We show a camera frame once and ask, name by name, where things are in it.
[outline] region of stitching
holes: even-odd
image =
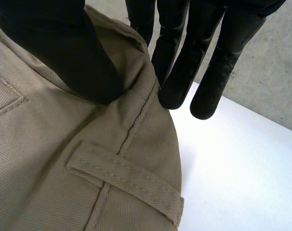
[[[3,78],[0,77],[0,82],[1,82],[5,87],[9,88],[9,90],[11,90],[11,92],[14,93],[16,96],[18,96],[19,98],[23,97],[23,95],[22,95],[21,93],[19,93],[19,92],[18,92],[18,91],[12,86],[12,84],[11,84],[9,81],[7,81],[7,80],[5,80],[5,79],[3,79]]]
[[[109,157],[109,156],[104,155],[104,154],[102,154],[102,153],[99,153],[99,155],[101,155],[101,156],[103,156],[103,157],[106,157],[107,159],[109,159],[109,160],[111,160],[111,161],[113,161],[113,162],[115,162],[115,163],[118,163],[118,164],[120,164],[121,166],[123,166],[123,167],[125,167],[125,168],[127,168],[127,169],[129,169],[129,170],[134,170],[134,169],[132,169],[131,167],[128,167],[128,166],[124,165],[122,162],[117,161],[117,160],[114,160],[112,157]],[[143,175],[143,174],[140,174],[140,176],[145,177],[145,178],[149,179],[150,181],[154,182],[156,185],[162,187],[164,190],[166,190],[167,192],[169,192],[171,195],[175,196],[176,198],[179,197],[178,195],[176,195],[176,194],[174,194],[173,192],[171,192],[169,189],[165,188],[162,184],[159,184],[159,183],[156,182],[154,179],[150,178],[150,176],[148,176],[148,175]]]
[[[104,170],[104,169],[102,169],[102,168],[100,168],[100,167],[97,167],[97,166],[95,166],[95,165],[93,165],[93,164],[91,164],[91,163],[89,163],[89,162],[87,162],[87,161],[83,161],[82,159],[79,159],[79,158],[75,158],[75,159],[78,160],[78,161],[80,161],[80,162],[82,162],[82,163],[84,163],[84,164],[87,164],[87,165],[90,165],[90,166],[92,166],[92,167],[95,167],[96,169],[98,169],[98,170],[100,170],[100,171],[102,171],[102,172],[105,172],[105,173],[109,174],[110,176],[112,176],[112,177],[114,177],[114,178],[117,178],[117,179],[119,179],[119,180],[121,180],[121,181],[123,181],[123,182],[125,182],[125,183],[127,183],[127,184],[129,184],[129,185],[131,185],[131,186],[134,186],[134,187],[136,187],[137,189],[142,190],[143,192],[149,194],[149,195],[152,196],[153,198],[155,198],[155,199],[157,199],[158,201],[160,201],[163,205],[169,207],[169,208],[170,208],[170,209],[176,214],[176,216],[177,216],[177,220],[179,219],[179,217],[178,217],[179,212],[176,212],[176,210],[175,210],[174,208],[172,208],[170,205],[168,205],[167,203],[163,202],[160,198],[154,196],[152,193],[148,192],[147,190],[143,189],[142,187],[139,187],[139,186],[137,186],[137,185],[135,185],[135,184],[133,184],[133,183],[131,183],[131,182],[128,182],[127,180],[125,180],[125,179],[123,179],[123,178],[121,178],[121,177],[118,177],[118,176],[116,176],[115,174],[110,173],[110,172],[108,172],[108,171],[106,171],[106,170]]]
[[[17,105],[15,105],[15,106],[13,106],[13,107],[10,107],[10,108],[8,108],[6,111],[0,113],[0,117],[3,116],[4,114],[6,114],[7,112],[9,112],[10,110],[12,110],[12,109],[14,109],[14,108],[20,106],[22,103],[27,102],[27,101],[28,101],[28,99],[27,99],[27,98],[24,98],[24,99],[23,99],[20,103],[18,103]]]

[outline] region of concrete floor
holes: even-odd
[[[111,18],[129,23],[125,0],[86,2]],[[158,36],[159,15],[156,12],[150,54]],[[211,58],[215,39],[196,76],[198,83]],[[292,130],[292,0],[286,1],[276,13],[269,16],[262,29],[246,46],[224,96]]]

